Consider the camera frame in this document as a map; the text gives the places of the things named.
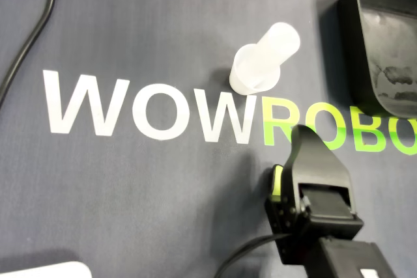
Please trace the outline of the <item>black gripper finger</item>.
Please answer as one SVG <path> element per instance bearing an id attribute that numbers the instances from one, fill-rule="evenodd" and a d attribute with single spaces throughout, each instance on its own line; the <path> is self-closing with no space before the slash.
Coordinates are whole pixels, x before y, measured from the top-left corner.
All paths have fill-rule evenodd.
<path id="1" fill-rule="evenodd" d="M 352 215 L 356 213 L 346 166 L 311 128 L 299 124 L 291 131 L 291 153 L 282 172 L 282 197 L 287 214 L 295 217 L 302 214 L 304 187 L 338 191 L 345 203 L 343 209 Z"/>

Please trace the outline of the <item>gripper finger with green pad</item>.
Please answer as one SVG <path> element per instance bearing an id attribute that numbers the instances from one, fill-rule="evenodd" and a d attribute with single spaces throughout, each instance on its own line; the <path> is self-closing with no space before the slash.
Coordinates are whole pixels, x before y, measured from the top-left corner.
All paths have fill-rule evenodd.
<path id="1" fill-rule="evenodd" d="M 272 202 L 281 202 L 281 176 L 283 166 L 275 164 L 270 175 L 270 200 Z"/>

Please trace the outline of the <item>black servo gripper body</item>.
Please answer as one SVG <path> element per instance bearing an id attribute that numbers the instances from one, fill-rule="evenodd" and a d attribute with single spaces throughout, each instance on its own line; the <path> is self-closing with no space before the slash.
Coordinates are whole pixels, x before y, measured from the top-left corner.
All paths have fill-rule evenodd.
<path id="1" fill-rule="evenodd" d="M 284 265 L 302 265 L 320 238 L 352 240 L 364 226 L 346 203 L 347 189 L 320 185 L 300 186 L 301 211 L 289 202 L 270 196 L 265 210 L 273 234 L 287 234 L 276 240 Z"/>

